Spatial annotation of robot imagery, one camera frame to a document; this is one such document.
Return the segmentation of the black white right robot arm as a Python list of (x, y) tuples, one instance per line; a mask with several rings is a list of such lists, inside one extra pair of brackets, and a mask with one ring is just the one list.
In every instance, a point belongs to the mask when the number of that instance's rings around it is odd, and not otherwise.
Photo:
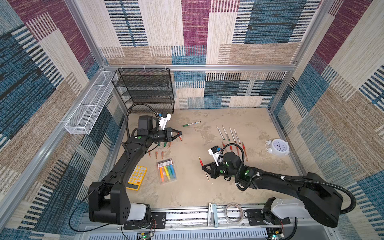
[(287, 176), (246, 166), (244, 150), (241, 150), (241, 155), (236, 155), (215, 146), (209, 149), (209, 154), (214, 161), (203, 165), (202, 170), (212, 179), (223, 176), (226, 181), (234, 180), (242, 192), (248, 189), (270, 190), (297, 199), (285, 203), (269, 198), (263, 209), (267, 223), (276, 218), (312, 218), (326, 227), (335, 228), (340, 215), (351, 212), (357, 205), (349, 190), (325, 182), (315, 173)]

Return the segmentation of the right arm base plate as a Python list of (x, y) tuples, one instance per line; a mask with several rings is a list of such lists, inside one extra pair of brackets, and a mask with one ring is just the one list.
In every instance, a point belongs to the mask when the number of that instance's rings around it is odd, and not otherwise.
[(244, 217), (249, 221), (250, 226), (266, 226), (266, 225), (289, 225), (289, 218), (279, 219), (271, 210), (265, 209), (248, 209), (245, 210)]

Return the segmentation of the brown capped white marker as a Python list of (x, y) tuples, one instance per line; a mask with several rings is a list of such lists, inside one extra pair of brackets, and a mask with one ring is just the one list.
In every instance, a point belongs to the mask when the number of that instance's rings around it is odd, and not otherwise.
[(237, 133), (236, 129), (234, 129), (234, 132), (235, 132), (235, 136), (236, 136), (236, 138), (238, 140), (238, 143), (241, 144), (241, 141), (240, 141), (240, 138), (238, 136), (238, 133)]

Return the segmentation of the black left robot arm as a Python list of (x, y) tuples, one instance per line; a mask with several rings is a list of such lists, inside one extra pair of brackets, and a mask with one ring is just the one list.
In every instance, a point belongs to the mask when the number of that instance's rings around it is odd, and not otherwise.
[(172, 142), (183, 134), (167, 128), (168, 120), (156, 112), (139, 117), (139, 126), (128, 133), (122, 144), (125, 151), (113, 169), (100, 182), (89, 186), (83, 200), (88, 201), (90, 221), (101, 223), (102, 227), (131, 224), (142, 229), (154, 224), (150, 205), (131, 203), (126, 190), (137, 164), (152, 151), (152, 144)]

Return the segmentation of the green marker top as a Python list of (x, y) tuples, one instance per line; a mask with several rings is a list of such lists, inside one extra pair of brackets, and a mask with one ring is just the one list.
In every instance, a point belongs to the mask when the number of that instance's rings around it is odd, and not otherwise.
[(197, 121), (197, 122), (193, 122), (193, 123), (185, 124), (185, 125), (183, 125), (182, 127), (189, 127), (189, 126), (196, 125), (196, 124), (200, 124), (200, 123), (201, 123), (201, 121)]

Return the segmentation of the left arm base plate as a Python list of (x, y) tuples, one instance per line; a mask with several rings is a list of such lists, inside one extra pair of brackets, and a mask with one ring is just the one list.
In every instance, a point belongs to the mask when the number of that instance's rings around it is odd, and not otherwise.
[(140, 221), (127, 221), (124, 230), (149, 230), (149, 229), (164, 229), (166, 227), (167, 213), (152, 212), (151, 215)]

